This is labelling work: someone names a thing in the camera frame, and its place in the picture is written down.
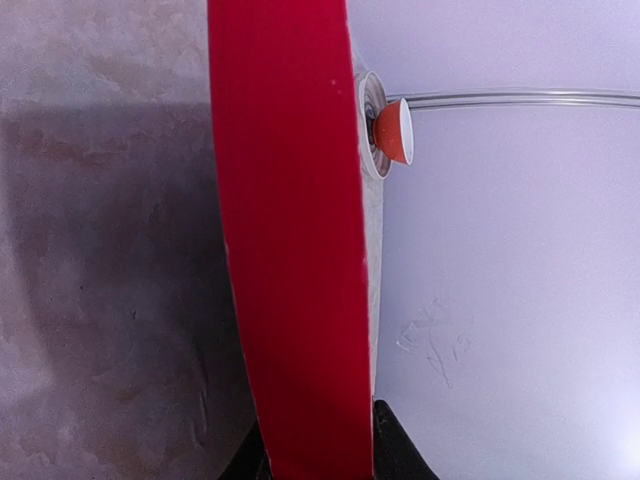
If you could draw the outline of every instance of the gray stone surface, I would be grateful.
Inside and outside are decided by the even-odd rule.
[[[0,2],[0,479],[216,478],[253,422],[206,5]]]

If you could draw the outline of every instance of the clear tube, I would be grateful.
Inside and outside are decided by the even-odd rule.
[[[411,110],[497,106],[572,106],[640,108],[640,93],[608,90],[505,89],[393,95]]]

